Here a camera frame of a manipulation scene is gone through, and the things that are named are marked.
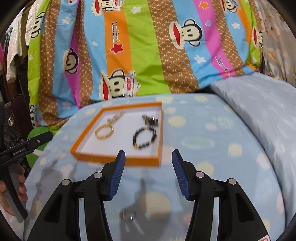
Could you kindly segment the left hand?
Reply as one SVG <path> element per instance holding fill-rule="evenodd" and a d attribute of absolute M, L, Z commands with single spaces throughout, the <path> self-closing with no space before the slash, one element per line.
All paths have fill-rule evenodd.
<path fill-rule="evenodd" d="M 25 170 L 20 164 L 12 164 L 1 168 L 1 205 L 19 223 L 28 216 L 24 173 Z"/>

